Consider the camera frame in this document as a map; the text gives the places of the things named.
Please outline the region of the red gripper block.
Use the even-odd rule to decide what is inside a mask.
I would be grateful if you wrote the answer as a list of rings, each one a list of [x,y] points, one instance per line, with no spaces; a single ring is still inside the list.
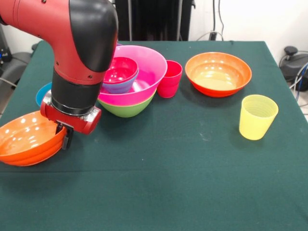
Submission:
[[[101,109],[94,106],[88,114],[79,116],[68,115],[56,109],[52,105],[51,99],[51,91],[49,90],[41,102],[40,112],[42,116],[56,122],[57,127],[55,134],[66,130],[62,144],[63,150],[69,149],[74,131],[87,135],[94,131],[99,119],[101,118]]]

